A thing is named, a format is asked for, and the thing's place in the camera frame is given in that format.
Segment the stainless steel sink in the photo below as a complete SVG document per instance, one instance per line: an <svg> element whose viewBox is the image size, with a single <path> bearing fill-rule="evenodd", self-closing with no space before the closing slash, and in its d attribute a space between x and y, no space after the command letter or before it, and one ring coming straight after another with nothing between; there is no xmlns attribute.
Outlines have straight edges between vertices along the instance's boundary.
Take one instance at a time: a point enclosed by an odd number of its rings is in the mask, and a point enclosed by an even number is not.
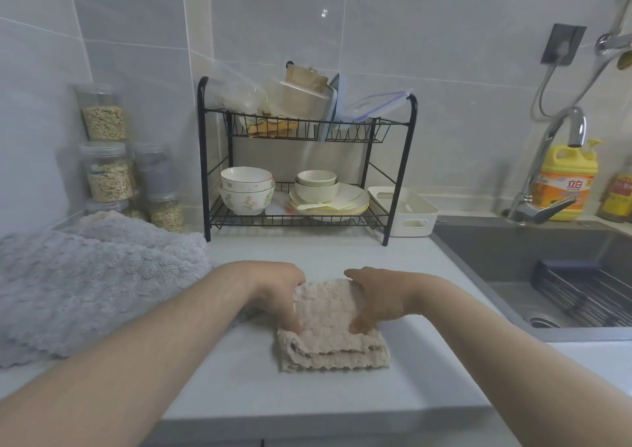
<svg viewBox="0 0 632 447"><path fill-rule="evenodd" d="M512 323L535 338L632 339L632 237L598 222L517 226L503 218L440 216L432 238ZM539 260L595 267L533 278Z"/></svg>

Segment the kitchen counter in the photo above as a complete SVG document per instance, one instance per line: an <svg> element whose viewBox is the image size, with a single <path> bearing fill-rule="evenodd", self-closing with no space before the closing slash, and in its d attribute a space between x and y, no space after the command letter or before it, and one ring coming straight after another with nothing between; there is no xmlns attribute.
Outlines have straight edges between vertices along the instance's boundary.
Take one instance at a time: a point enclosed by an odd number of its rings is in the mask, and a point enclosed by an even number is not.
<svg viewBox="0 0 632 447"><path fill-rule="evenodd" d="M495 307L429 238L392 238L383 247L364 229L233 228L214 232L216 262L282 260L309 281L343 277L348 267L426 272ZM421 316L383 323L389 369L279 371L274 325L266 316L229 331L164 415L161 441L258 439L476 428L494 410L438 332ZM554 344L560 352L632 395L632 342ZM41 363L0 371L0 397L45 370Z"/></svg>

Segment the white bowl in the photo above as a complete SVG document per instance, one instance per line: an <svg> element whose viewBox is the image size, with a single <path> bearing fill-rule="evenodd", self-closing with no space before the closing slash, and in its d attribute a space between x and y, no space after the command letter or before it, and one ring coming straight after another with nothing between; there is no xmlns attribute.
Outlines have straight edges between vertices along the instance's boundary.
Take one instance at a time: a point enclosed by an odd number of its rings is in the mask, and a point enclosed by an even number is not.
<svg viewBox="0 0 632 447"><path fill-rule="evenodd" d="M270 171L259 168L228 168L220 173L221 188L231 192L261 192L273 186Z"/></svg>
<svg viewBox="0 0 632 447"><path fill-rule="evenodd" d="M336 184L336 173L329 171L303 171L299 172L296 178L303 186L322 187Z"/></svg>
<svg viewBox="0 0 632 447"><path fill-rule="evenodd" d="M294 184L294 187L296 188L296 193L301 199L307 203L316 204L320 202L329 202L336 197L340 183L336 183L333 186L321 187L303 186L302 184L296 183Z"/></svg>
<svg viewBox="0 0 632 447"><path fill-rule="evenodd" d="M274 181L271 188L259 192L233 192L222 189L220 186L217 188L228 209L238 216L256 216L261 214L272 201Z"/></svg>

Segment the wall socket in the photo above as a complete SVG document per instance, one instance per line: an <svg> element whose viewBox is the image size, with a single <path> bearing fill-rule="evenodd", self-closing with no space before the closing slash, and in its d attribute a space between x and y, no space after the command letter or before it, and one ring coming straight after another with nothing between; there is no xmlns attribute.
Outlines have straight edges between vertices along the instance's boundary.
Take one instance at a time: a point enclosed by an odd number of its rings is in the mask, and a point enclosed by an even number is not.
<svg viewBox="0 0 632 447"><path fill-rule="evenodd" d="M562 43L567 42L569 44L568 54L559 61L559 66L570 65L575 58L585 32L585 26L556 23L551 30L551 36L549 36L549 42L544 49L540 63L543 65L557 64L559 47Z"/></svg>

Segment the bottle label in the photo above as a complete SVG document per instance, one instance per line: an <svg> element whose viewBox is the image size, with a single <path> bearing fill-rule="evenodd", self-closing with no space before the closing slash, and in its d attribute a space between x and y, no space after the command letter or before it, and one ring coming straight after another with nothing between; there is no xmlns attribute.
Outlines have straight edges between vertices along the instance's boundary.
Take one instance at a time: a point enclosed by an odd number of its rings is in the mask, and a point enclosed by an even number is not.
<svg viewBox="0 0 632 447"><path fill-rule="evenodd" d="M601 210L622 217L632 212L632 177L628 174L617 176Z"/></svg>
<svg viewBox="0 0 632 447"><path fill-rule="evenodd" d="M591 174L541 172L533 187L533 203L538 207L548 207L573 194L575 202L566 209L581 211L588 199L594 178Z"/></svg>

